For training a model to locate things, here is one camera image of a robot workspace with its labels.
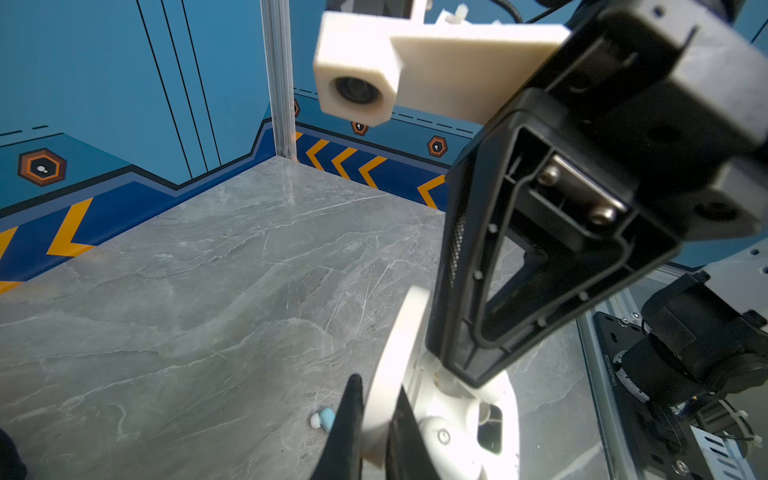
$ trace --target bolt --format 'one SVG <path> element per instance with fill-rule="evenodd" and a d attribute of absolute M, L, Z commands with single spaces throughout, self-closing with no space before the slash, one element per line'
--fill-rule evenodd
<path fill-rule="evenodd" d="M 437 439 L 443 445 L 447 445 L 451 442 L 451 434 L 446 429 L 440 429 L 437 431 Z"/>
<path fill-rule="evenodd" d="M 685 465 L 685 462 L 682 460 L 676 460 L 676 462 L 672 464 L 672 468 L 674 469 L 675 473 L 681 477 L 684 477 L 690 473 L 690 468 L 688 468 L 688 465 Z"/>
<path fill-rule="evenodd" d="M 609 225 L 616 220 L 616 209 L 607 205 L 597 205 L 589 212 L 589 221 L 595 225 Z"/>
<path fill-rule="evenodd" d="M 547 165 L 538 173 L 536 180 L 545 187 L 551 187 L 560 180 L 560 169 L 554 165 Z"/>

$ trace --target marble floor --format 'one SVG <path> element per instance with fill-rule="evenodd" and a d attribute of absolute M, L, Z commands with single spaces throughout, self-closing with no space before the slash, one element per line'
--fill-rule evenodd
<path fill-rule="evenodd" d="M 0 428 L 34 480 L 307 478 L 308 416 L 370 379 L 406 290 L 435 282 L 442 223 L 258 165 L 0 296 Z M 521 477 L 607 478 L 575 325 L 509 373 Z"/>

